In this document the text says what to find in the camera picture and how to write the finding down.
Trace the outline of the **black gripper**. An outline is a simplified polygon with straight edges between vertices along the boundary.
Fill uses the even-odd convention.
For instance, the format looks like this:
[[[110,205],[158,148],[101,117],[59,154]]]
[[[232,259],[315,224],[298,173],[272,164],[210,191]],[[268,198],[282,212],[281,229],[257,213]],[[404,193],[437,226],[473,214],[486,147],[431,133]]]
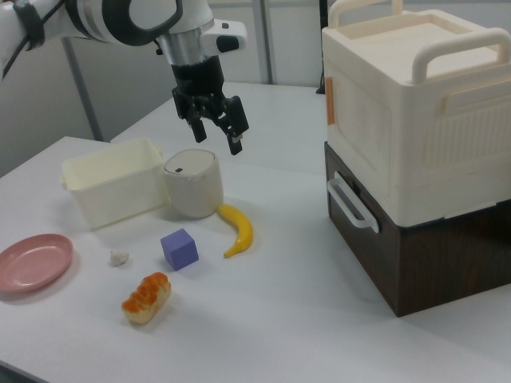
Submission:
[[[205,107],[210,120],[224,119],[225,135],[230,153],[235,156],[243,150],[241,139],[249,129],[241,99],[226,99],[223,94],[224,74],[218,56],[192,65],[171,65],[176,79],[172,96],[178,117],[189,121],[197,143],[207,139],[204,124],[196,110]]]

